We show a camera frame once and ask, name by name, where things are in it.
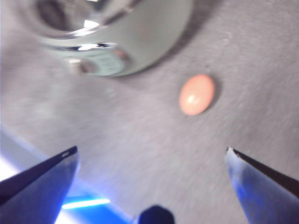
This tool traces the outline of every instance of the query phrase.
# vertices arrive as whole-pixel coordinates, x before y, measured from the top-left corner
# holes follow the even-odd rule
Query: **blue led light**
[[[81,202],[72,202],[67,203],[62,206],[63,209],[75,209],[75,208],[82,208],[82,207],[89,207],[89,206],[95,206],[100,204],[107,204],[110,203],[109,199],[93,199],[93,200],[87,200],[87,201],[81,201]]]

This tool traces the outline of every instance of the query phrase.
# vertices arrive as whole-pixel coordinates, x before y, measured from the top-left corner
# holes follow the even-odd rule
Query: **gray surface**
[[[228,145],[299,179],[299,1],[198,1],[178,49],[117,78],[71,75],[1,4],[2,123],[49,155],[77,145],[79,177],[128,214],[160,203],[177,224],[246,223]],[[198,73],[217,99],[187,117],[178,94]]]

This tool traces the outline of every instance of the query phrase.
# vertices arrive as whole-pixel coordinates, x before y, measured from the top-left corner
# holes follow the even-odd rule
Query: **egg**
[[[179,105],[185,114],[196,115],[209,107],[214,95],[213,79],[208,75],[199,74],[184,84],[179,96]]]

